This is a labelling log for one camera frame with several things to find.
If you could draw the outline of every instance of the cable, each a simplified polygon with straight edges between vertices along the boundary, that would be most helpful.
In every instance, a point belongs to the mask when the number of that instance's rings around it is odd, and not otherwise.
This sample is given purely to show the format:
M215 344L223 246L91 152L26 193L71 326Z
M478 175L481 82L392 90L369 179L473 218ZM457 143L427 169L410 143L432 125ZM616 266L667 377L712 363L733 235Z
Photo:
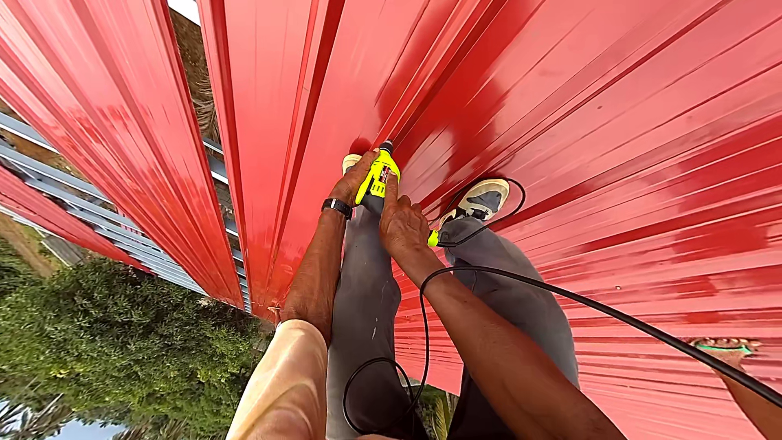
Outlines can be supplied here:
M514 215L519 209L521 209L522 205L524 204L526 200L526 191L524 190L524 187L512 179L507 179L509 182L513 182L516 186L519 187L519 189L522 191L522 200L516 207L516 209L513 210L508 215L503 216L502 218L499 218L498 220L495 220L494 222L488 223L480 228L478 228L475 232L471 233L470 235L466 236L464 239L461 239L457 242L453 243L439 243L438 246L441 247L455 247L459 244L464 243L466 240L469 240L470 238L474 237L476 234L480 233L487 227L491 226L492 224L499 222L500 220L503 220L507 217L510 217L511 215ZM754 377L746 374L743 371L740 371L725 362L702 352L701 350L697 349L696 347L693 347L692 345L680 340L677 337L674 337L662 330L660 330L657 327L651 326L644 321L641 321L638 318L633 318L630 315L627 315L626 313L622 313L619 310L616 310L613 307L609 307L605 304L602 304L600 302L597 302L593 299L589 299L587 297L584 297L582 295L579 295L575 292L571 292L570 290L563 289L561 287L557 287L554 285L551 285L549 283L545 283L540 280L535 280L534 278L529 278L527 276L519 275L517 273L513 272L507 272L502 269L495 269L487 266L477 266L477 265L463 265L463 266L454 266L454 267L446 267L442 269L437 269L436 271L429 274L429 276L426 277L426 279L421 283L421 288L418 289L418 300L421 302L421 315L424 319L424 339L425 339L425 361L424 361L424 373L421 376L421 385L418 387L418 392L413 396L413 391L410 383L410 379L407 377L407 373L405 373L404 368L402 368L399 363L397 363L395 360L390 358L384 358L384 357L378 357L369 359L367 362L364 362L356 368L356 370L353 372L353 374L350 376L350 379L345 383L345 391L343 392L343 412L345 414L345 420L350 425L351 428L353 428L356 432L358 432L361 435L369 435L369 434L381 434L383 431L387 431L389 428L397 424L399 421L401 421L407 414L410 413L413 408L415 408L416 402L418 402L418 398L421 397L421 393L424 390L424 385L426 384L426 376L429 373L429 322L426 319L426 307L424 306L424 290L426 289L426 285L429 283L429 281L434 278L435 276L438 276L441 273L445 272L456 272L460 270L472 270L477 272L488 272L493 273L495 275L499 276L505 276L507 278L511 278L513 280L521 281L522 283L527 283L535 287L539 287L541 289L548 290L552 293L561 295L565 298L572 299L573 301L579 302L583 305L586 305L587 307L591 307L595 310L598 310L599 312L603 312L604 314L608 316L612 316L626 324L629 324L638 330L641 330L642 332L648 334L649 336L652 336L656 339L659 339L662 342L665 342L666 344L670 345L671 347L674 347L676 350L679 350L680 352L689 355L696 360L703 362L707 366L710 366L714 370L719 371L720 373L724 374L725 376L735 380L739 384L744 385L745 387L749 388L750 390L754 391L756 394L760 395L764 399L768 400L772 404L782 408L782 395L778 392L776 392L773 388L769 387L768 385L764 384L763 382L755 379ZM374 431L367 431L364 429L359 428L356 426L356 424L350 419L350 416L347 412L347 393L350 389L350 385L353 383L353 380L356 378L356 376L366 367L379 363L379 362L387 362L390 364L393 364L404 376L404 380L407 383L407 392L410 396L411 402L410 405L404 410L402 415L397 417L394 421L387 424L385 427L382 427L380 429L374 430Z

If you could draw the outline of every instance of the forearm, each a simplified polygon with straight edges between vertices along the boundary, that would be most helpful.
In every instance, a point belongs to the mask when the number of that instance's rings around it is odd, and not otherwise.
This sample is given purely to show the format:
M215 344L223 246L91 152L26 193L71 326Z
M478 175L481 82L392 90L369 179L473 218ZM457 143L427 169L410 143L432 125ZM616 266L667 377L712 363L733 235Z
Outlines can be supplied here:
M416 285L443 267L421 252L402 265ZM522 331L451 274L432 279L425 296L473 380L516 435L529 438L623 438L611 421Z
M342 244L345 236L345 216L324 209L310 246L296 271L285 307L280 311L283 321L303 319L323 334L326 345L331 341L332 307L339 279Z
M782 438L782 409L733 379L715 371L734 397L739 408L766 438Z

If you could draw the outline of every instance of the gray pants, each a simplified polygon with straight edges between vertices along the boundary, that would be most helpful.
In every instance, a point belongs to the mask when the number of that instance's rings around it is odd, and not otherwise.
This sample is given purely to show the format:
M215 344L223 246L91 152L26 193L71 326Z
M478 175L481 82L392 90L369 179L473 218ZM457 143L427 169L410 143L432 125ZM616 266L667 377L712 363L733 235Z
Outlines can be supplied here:
M329 439L358 436L343 415L345 383L353 371L375 357L394 359L393 323L401 296L391 273L391 258L380 243L378 222L377 215L359 207L347 225L342 275L334 298L332 343L328 348ZM475 218L448 222L440 231L441 240L457 241L481 225ZM447 249L446 256L456 266L484 265L541 279L513 243L488 229ZM460 271L455 275L497 314L529 335L578 386L570 326L551 293L485 272ZM409 403L394 367L384 362L369 366L354 379L347 409L357 426L374 430L396 419ZM413 415L382 434L400 439L426 438L421 421ZM514 438L466 368L448 438Z

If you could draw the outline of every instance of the black wristwatch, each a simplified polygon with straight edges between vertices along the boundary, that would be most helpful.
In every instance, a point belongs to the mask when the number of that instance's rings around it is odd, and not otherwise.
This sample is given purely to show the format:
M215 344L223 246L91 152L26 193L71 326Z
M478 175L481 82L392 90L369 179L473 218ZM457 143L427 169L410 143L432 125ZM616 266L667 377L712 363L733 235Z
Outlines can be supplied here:
M321 212L327 207L330 207L333 210L343 213L343 215L345 215L345 218L347 218L348 220L353 218L353 208L351 208L350 205L341 201L340 199L323 200L323 206L321 206Z

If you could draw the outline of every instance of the sleeve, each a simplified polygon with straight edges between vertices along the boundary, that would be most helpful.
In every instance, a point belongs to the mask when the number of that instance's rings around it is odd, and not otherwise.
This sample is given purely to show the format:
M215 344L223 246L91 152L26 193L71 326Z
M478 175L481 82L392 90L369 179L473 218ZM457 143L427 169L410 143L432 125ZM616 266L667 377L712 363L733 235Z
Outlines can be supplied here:
M283 322L258 363L226 440L325 438L326 343L312 324Z

